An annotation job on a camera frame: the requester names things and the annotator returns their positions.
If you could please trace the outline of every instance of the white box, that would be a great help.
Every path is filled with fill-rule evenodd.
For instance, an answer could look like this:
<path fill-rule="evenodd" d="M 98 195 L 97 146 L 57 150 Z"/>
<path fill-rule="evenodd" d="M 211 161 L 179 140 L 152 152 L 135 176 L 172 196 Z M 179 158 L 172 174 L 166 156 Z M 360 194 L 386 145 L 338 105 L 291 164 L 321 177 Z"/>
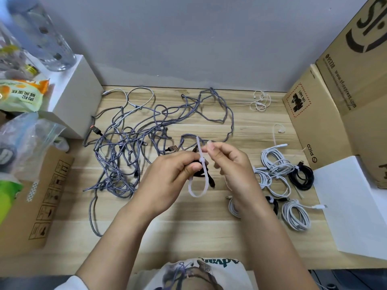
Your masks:
<path fill-rule="evenodd" d="M 314 171 L 314 186 L 337 249 L 387 259 L 387 190 L 378 188 L 359 157 Z"/>
<path fill-rule="evenodd" d="M 82 139 L 90 128 L 91 116 L 96 113 L 103 88 L 84 56 L 76 57 L 77 63 L 72 68 L 60 72 L 47 70 L 36 58 L 31 57 L 31 60 L 50 79 L 39 115 L 66 126 L 62 136 Z"/>

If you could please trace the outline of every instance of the water bottle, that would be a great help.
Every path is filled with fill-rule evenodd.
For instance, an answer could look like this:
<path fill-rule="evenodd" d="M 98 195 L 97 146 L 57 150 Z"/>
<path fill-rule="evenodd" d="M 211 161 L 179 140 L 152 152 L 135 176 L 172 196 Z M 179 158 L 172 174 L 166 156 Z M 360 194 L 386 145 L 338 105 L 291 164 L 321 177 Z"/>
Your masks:
<path fill-rule="evenodd" d="M 38 0 L 0 0 L 0 19 L 48 70 L 62 71 L 75 65 L 74 53 Z"/>

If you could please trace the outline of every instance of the white t-shirt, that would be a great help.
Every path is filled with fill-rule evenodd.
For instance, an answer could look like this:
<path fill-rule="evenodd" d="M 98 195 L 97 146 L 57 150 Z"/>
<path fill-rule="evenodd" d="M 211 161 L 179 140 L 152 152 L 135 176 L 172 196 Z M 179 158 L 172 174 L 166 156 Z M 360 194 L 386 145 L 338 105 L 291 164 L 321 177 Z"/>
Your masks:
<path fill-rule="evenodd" d="M 135 290 L 254 290 L 255 279 L 249 277 L 242 263 L 229 258 L 195 258 L 167 263 L 159 270 L 133 274 L 127 289 Z M 88 290 L 77 276 L 55 290 Z"/>

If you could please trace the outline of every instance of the wooden table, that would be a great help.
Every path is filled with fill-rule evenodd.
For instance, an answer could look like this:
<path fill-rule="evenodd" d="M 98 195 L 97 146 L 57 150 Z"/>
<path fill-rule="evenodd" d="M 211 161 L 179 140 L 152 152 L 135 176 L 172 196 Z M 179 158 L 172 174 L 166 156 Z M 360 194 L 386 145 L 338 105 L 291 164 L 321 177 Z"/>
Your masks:
<path fill-rule="evenodd" d="M 129 91 L 132 87 L 123 87 Z M 156 103 L 166 106 L 176 106 L 182 103 L 180 94 L 197 97 L 197 89 L 152 88 L 156 94 Z M 283 93 L 270 93 L 273 101 L 265 112 L 253 112 L 247 104 L 239 102 L 252 101 L 253 92 L 220 90 L 218 93 L 225 98 L 234 111 L 235 129 L 228 143 L 245 151 L 255 166 L 262 166 L 260 153 L 262 149 L 273 146 L 272 128 L 275 123 L 286 127 L 285 133 L 276 132 L 277 144 L 287 143 L 281 151 L 293 163 L 305 161 L 297 134 L 292 126 L 288 113 L 282 102 Z M 132 102 L 145 102 L 149 93 L 138 90 L 131 94 Z M 122 93 L 112 93 L 102 100 L 99 110 L 119 106 L 124 102 Z M 202 105 L 202 111 L 207 117 L 222 118 L 224 111 L 219 105 L 207 100 Z M 127 124 L 148 117 L 151 112 L 141 110 L 127 119 Z M 107 112 L 96 123 L 103 130 L 108 126 L 113 112 Z M 225 124 L 208 122 L 192 115 L 185 121 L 169 127 L 168 133 L 178 142 L 183 133 L 198 134 L 214 141 L 223 140 L 230 130 L 230 118 Z M 55 215 L 45 248 L 27 255 L 2 259 L 0 276 L 20 276 L 38 274 L 74 274 L 89 252 L 98 242 L 90 229 L 88 207 L 92 192 L 82 192 L 93 185 L 101 172 L 101 167 L 93 154 L 93 147 L 82 147 L 79 140 L 70 141 L 71 154 L 75 162 L 65 185 L 61 203 Z M 150 158 L 156 154 L 149 152 Z M 192 257 L 225 257 L 239 259 L 247 269 L 250 269 L 249 253 L 246 251 L 239 231 L 239 220 L 228 211 L 229 192 L 223 176 L 212 166 L 209 172 L 214 178 L 216 187 L 209 189 L 202 198 L 189 195 L 187 184 L 179 198 L 164 214 L 155 219 L 143 237 L 134 270 L 159 268 L 167 261 L 177 261 Z M 203 179 L 195 179 L 194 190 L 201 190 Z M 272 188 L 283 191 L 284 185 L 274 181 Z M 317 195 L 312 188 L 303 192 L 302 204 L 315 205 Z M 292 197 L 298 198 L 292 189 Z M 100 192 L 96 205 L 98 226 L 101 232 L 109 226 L 117 211 L 126 203 L 108 192 Z M 309 269 L 336 268 L 380 268 L 387 267 L 387 261 L 367 258 L 339 252 L 329 231 L 324 214 L 321 210 L 309 210 L 312 228 L 307 232 L 289 230 L 288 234 L 297 248 L 302 260 Z"/>

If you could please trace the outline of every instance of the sf express logo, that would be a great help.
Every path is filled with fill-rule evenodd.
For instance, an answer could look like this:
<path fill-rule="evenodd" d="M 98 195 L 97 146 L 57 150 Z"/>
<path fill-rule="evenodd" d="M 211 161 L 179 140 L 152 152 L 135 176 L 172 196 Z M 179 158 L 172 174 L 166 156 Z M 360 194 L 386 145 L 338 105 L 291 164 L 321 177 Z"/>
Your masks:
<path fill-rule="evenodd" d="M 386 14 L 387 0 L 375 0 L 368 9 L 368 16 L 361 17 L 347 32 L 348 46 L 355 52 L 365 53 L 384 43 L 387 40 Z"/>

